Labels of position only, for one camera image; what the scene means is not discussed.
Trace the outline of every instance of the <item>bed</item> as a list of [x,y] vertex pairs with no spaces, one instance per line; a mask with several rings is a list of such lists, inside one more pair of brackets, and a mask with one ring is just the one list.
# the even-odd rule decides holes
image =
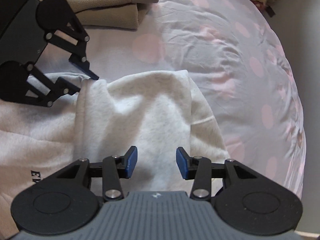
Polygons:
[[[301,197],[301,102],[278,37],[249,0],[159,0],[137,31],[86,29],[91,70],[108,82],[188,70],[231,157]],[[44,73],[77,73],[68,57],[49,44],[37,66]]]

